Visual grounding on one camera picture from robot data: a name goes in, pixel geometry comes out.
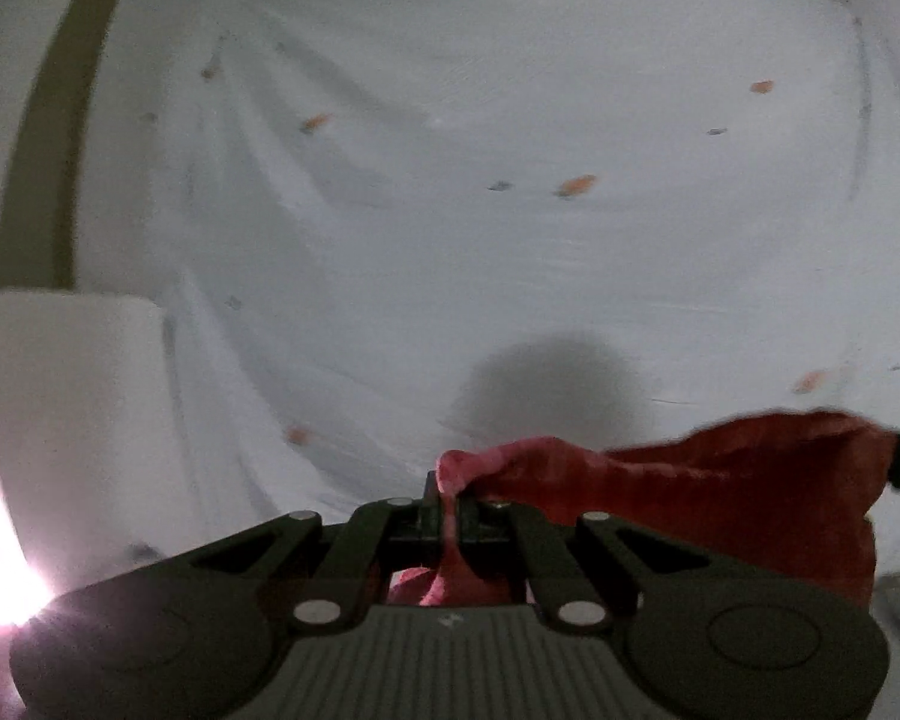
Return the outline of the red checkered cloth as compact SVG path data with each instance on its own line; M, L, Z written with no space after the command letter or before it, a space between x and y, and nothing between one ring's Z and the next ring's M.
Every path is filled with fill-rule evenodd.
M606 512L699 550L868 606L877 546L868 512L896 438L836 411L772 411L665 444L590 450L527 437L436 466L443 504L463 491L538 509L556 525Z

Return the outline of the white carrot print sheet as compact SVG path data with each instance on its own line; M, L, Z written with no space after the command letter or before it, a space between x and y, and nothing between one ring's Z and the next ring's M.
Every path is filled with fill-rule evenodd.
M900 0L118 0L77 281L150 299L173 554L448 449L900 429Z

